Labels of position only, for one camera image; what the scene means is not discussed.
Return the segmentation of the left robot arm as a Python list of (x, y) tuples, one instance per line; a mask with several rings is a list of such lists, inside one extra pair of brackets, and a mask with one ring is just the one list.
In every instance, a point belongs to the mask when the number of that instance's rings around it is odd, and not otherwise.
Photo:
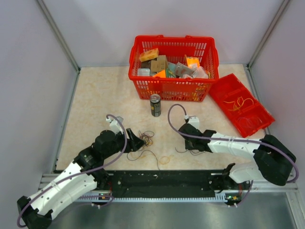
[(131, 129), (119, 131), (104, 130), (91, 146), (82, 150), (53, 181), (37, 193), (17, 201), (18, 227), (46, 229), (58, 215), (84, 194), (103, 189), (108, 184), (104, 170), (105, 159), (119, 153), (139, 150), (145, 142)]

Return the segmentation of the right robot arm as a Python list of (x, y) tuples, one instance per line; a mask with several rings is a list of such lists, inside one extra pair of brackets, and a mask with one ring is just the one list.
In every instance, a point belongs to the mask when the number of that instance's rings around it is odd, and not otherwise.
[(248, 160), (242, 164), (231, 163), (223, 171), (222, 182), (229, 189), (245, 181), (261, 179), (285, 186), (296, 162), (294, 154), (273, 135), (261, 139), (228, 137), (214, 130), (202, 133), (189, 123), (183, 124), (178, 132), (188, 150), (227, 153)]

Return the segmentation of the black drink can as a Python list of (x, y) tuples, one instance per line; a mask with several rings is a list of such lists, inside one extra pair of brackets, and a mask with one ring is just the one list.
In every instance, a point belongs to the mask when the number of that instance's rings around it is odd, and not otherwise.
[(161, 97), (158, 94), (150, 96), (150, 108), (152, 116), (159, 117), (161, 115)]

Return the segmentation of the red compartment tray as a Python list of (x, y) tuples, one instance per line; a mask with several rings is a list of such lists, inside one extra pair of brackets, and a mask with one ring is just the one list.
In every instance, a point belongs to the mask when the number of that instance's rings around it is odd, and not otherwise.
[(209, 95), (243, 138), (269, 127), (275, 121), (233, 73), (213, 84)]

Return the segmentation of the clear plastic pack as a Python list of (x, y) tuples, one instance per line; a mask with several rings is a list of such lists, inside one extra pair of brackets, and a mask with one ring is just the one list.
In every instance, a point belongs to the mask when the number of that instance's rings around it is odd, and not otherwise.
[(149, 68), (139, 68), (137, 70), (137, 76), (149, 77), (151, 76), (151, 70)]

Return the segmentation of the orange triangular pack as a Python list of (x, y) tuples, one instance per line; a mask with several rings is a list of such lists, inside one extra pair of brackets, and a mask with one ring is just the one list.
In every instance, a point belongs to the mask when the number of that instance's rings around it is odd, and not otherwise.
[(157, 74), (153, 75), (154, 78), (166, 78), (166, 70), (162, 70)]

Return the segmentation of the grey printed packet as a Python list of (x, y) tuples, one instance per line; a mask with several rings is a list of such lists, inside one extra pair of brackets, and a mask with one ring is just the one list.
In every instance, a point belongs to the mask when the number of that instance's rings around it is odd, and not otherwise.
[(192, 76), (192, 74), (194, 73), (194, 70), (187, 67), (186, 65), (178, 62), (175, 65), (175, 68), (174, 68), (173, 72), (176, 76), (183, 77), (185, 74), (187, 74), (189, 76)]

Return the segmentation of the red plastic shopping basket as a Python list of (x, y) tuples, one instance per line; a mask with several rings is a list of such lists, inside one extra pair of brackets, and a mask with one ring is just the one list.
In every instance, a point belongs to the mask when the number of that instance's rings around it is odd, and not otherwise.
[[(160, 55), (166, 55), (172, 63), (185, 63), (185, 57), (197, 57), (208, 79), (160, 78), (137, 76), (141, 66), (139, 60), (143, 52), (157, 48)], [(158, 94), (162, 100), (201, 102), (211, 86), (219, 80), (219, 58), (212, 37), (186, 35), (185, 37), (165, 37), (163, 35), (138, 35), (135, 37), (129, 57), (129, 79), (133, 82), (140, 99), (149, 99)]]

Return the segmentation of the orange glowing box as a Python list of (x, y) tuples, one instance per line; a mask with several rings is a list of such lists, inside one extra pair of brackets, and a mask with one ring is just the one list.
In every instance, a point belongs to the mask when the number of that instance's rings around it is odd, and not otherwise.
[(185, 55), (185, 61), (188, 68), (195, 70), (200, 67), (200, 62), (198, 57), (190, 57)]

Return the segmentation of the brown cardboard box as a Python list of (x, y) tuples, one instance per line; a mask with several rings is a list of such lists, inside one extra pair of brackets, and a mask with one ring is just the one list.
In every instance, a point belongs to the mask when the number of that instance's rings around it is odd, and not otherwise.
[(166, 55), (159, 55), (155, 60), (151, 60), (151, 71), (158, 73), (168, 68)]

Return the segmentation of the yellow snack box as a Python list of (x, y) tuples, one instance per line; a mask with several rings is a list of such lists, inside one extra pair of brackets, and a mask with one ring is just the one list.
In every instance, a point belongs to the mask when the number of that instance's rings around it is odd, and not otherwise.
[(159, 56), (159, 49), (155, 48), (155, 49), (148, 50), (146, 52), (142, 52), (139, 56), (139, 60), (140, 60), (140, 62), (145, 62), (145, 61), (155, 59), (158, 56)]

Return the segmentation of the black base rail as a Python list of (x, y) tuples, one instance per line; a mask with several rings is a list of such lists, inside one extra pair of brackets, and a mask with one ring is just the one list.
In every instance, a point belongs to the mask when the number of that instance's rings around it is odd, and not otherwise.
[(115, 198), (205, 198), (224, 190), (248, 190), (222, 170), (109, 170), (97, 189)]

